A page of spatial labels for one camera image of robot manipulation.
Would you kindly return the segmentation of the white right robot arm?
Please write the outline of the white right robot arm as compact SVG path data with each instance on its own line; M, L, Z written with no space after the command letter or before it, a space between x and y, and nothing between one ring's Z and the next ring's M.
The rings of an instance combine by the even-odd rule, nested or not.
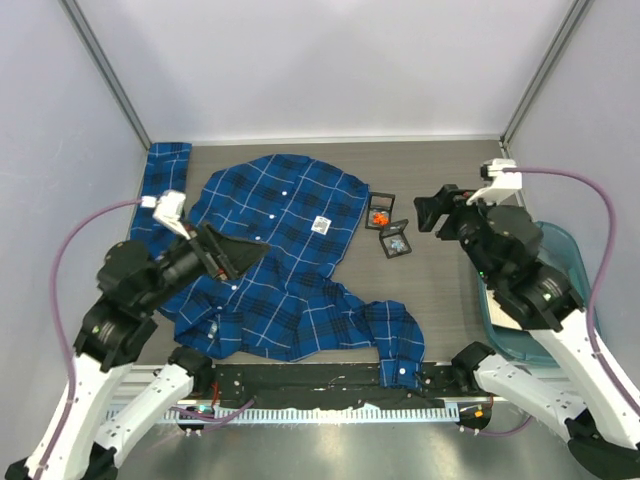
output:
M569 278L539 257L543 232L522 207L491 205L454 184L417 197L418 228L456 241L500 309L554 358L574 392L554 388L474 342L452 360L457 391L505 398L553 430L576 461L600 479L639 476L639 416L609 375L609 352L587 327L584 300Z

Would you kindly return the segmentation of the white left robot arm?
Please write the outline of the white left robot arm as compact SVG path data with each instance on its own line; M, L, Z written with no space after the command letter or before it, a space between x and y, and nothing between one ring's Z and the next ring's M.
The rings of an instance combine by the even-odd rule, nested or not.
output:
M139 240L114 245L97 274L102 295L73 345L73 372L34 452L12 463L8 479L114 479L161 414L213 385L212 361L177 348L159 375L116 416L105 414L155 332L154 312L203 275L236 280L268 252L266 243L189 226L159 257Z

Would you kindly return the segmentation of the orange leaf brooch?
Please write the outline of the orange leaf brooch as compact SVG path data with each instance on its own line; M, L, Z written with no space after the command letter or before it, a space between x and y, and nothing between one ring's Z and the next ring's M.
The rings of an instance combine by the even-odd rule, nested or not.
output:
M376 212L373 216L373 223L379 226L385 226L389 223L389 217L386 213Z

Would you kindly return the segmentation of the blue plaid shirt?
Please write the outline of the blue plaid shirt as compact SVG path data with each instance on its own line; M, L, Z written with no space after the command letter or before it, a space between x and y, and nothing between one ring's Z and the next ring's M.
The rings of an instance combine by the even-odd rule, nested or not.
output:
M417 321L403 304L365 302L332 278L368 196L357 177L302 155L214 172L187 221L269 251L237 280L202 276L165 302L175 340L215 359L246 352L287 362L373 347L382 386L416 388L425 356Z

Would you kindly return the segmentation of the silver blue leaf brooch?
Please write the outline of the silver blue leaf brooch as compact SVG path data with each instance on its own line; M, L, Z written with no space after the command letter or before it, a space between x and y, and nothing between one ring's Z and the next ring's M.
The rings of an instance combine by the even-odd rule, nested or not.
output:
M394 239L390 244L390 248L396 252L402 252L406 250L406 245L402 240Z

